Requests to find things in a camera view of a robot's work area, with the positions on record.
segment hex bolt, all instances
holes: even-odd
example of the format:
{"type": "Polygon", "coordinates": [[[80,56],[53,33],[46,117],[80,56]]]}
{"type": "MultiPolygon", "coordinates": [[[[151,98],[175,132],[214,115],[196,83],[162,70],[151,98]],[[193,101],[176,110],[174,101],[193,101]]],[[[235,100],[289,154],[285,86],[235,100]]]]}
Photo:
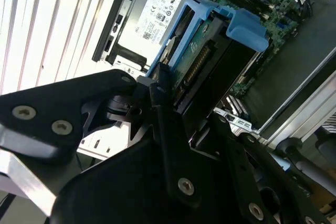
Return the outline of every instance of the hex bolt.
{"type": "Polygon", "coordinates": [[[255,203],[250,203],[248,205],[248,209],[250,210],[251,214],[256,217],[257,220],[262,221],[264,219],[264,213],[262,209],[255,203]]]}
{"type": "Polygon", "coordinates": [[[121,77],[121,79],[122,79],[123,81],[126,81],[126,82],[131,82],[131,79],[128,78],[127,76],[123,76],[123,77],[121,77]]]}
{"type": "Polygon", "coordinates": [[[57,135],[69,135],[72,132],[72,125],[65,120],[57,120],[51,125],[51,129],[57,135]]]}
{"type": "Polygon", "coordinates": [[[307,224],[315,224],[315,222],[309,216],[306,216],[304,220],[307,224]]]}
{"type": "Polygon", "coordinates": [[[185,195],[191,196],[195,192],[195,188],[193,183],[187,178],[180,178],[178,181],[178,188],[183,192],[185,195]]]}
{"type": "Polygon", "coordinates": [[[254,143],[254,141],[255,141],[254,137],[252,137],[252,136],[247,136],[247,139],[252,143],[254,143]]]}
{"type": "Polygon", "coordinates": [[[36,116],[36,110],[30,106],[19,105],[12,110],[13,116],[21,120],[30,120],[36,116]]]}

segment metal plate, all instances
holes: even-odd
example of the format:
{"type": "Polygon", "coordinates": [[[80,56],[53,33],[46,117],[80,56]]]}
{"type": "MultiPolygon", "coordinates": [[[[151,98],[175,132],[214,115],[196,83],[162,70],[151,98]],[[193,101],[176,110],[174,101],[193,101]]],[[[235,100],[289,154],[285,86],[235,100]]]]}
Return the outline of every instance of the metal plate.
{"type": "Polygon", "coordinates": [[[96,72],[91,57],[113,2],[0,0],[0,94],[96,72]]]}

